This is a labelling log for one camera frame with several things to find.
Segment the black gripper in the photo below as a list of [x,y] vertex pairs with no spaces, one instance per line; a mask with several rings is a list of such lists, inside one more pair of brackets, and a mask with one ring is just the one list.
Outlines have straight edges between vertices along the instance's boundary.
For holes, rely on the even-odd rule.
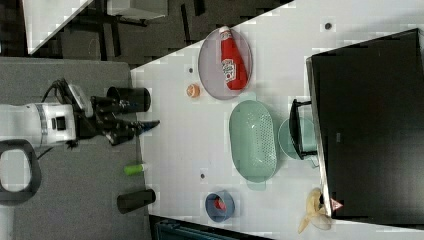
[[72,102],[75,117],[76,139],[68,142],[69,146],[77,146],[80,140],[104,136],[112,146],[132,140],[154,129],[159,120],[136,121],[135,123],[119,119],[116,113],[134,113],[138,109],[136,103],[117,100],[109,97],[91,96],[88,98],[77,85],[69,85],[69,100]]

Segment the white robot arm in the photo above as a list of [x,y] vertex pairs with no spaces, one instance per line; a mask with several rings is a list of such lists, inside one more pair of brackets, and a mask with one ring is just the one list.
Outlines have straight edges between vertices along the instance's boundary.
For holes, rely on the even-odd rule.
[[129,121],[119,113],[145,112],[150,108],[150,93],[145,88],[134,89],[135,96],[107,95],[86,97],[77,85],[57,81],[49,92],[57,101],[1,106],[1,162],[24,160],[23,175],[1,175],[1,204],[19,206],[35,196],[41,186],[39,166],[41,155],[56,146],[78,146],[81,140],[104,136],[112,146],[132,140],[157,127],[160,122]]

